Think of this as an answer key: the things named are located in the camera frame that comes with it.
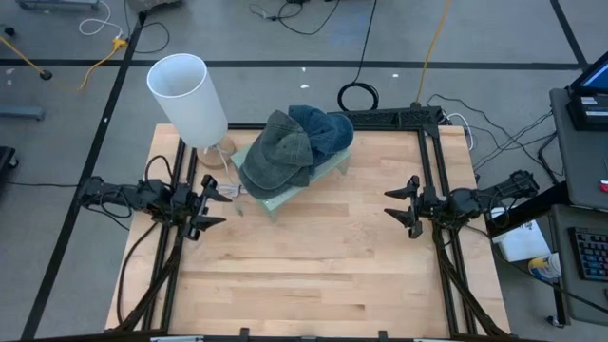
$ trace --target floor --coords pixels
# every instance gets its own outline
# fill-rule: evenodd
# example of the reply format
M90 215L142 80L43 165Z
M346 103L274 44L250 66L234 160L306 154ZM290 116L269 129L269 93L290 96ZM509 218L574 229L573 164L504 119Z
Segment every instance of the floor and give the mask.
M123 0L105 0L113 22L126 28ZM281 0L256 0L276 11ZM290 23L304 30L317 27L333 6L312 0ZM230 123L264 123L275 109L307 104L339 110L336 94L352 81L368 27L371 0L344 0L334 16L314 36L297 35L277 22L263 21L249 11L249 2L185 0L177 7L151 13L145 23L159 21L171 33L166 49L136 53L123 82L117 75L121 50L98 67L86 89L78 85L87 67L111 50L114 28L94 36L78 31L91 16L105 18L105 8L48 6L20 9L0 2L0 23L18 32L11 41L43 68L53 81L0 47L0 103L38 105L47 113L42 122L0 118L0 144L18 150L20 166L11 179L22 182L77 183L83 169L111 182L132 182L143 166L157 123L167 119L145 85L149 67L163 56L188 52L205 59ZM564 34L556 5L563 10L577 47ZM408 106L418 90L421 66L439 23L444 1L379 1L360 81L374 85L380 107ZM548 91L564 87L580 74L580 64L593 63L605 50L608 24L602 0L460 0L455 1L437 40L427 72L422 102L434 93L459 98L484 111L511 134L549 111ZM128 9L133 28L136 15ZM85 29L95 29L85 25ZM165 39L159 26L146 28L137 50L160 47ZM120 89L118 98L110 96ZM354 89L345 95L351 109L365 109L371 98ZM433 98L447 113L458 112L476 127L506 140L476 112L458 103ZM105 127L99 156L90 154L96 133ZM521 138L529 142L554 130L549 118ZM490 153L491 137L473 129L472 160ZM535 155L541 142L527 150ZM561 171L556 143L545 151L552 168ZM478 170L480 187L502 181L516 169L533 172L542 189L550 179L521 150L502 153ZM6 185L0 197L0 340L19 339L55 243L62 232L73 188ZM76 219L36 337L100 332L114 290L126 232L108 218L83 212ZM608 328L573 321L563 330L544 323L553 314L553 295L544 285L515 273L498 262L511 329L520 336L554 341L600 338Z

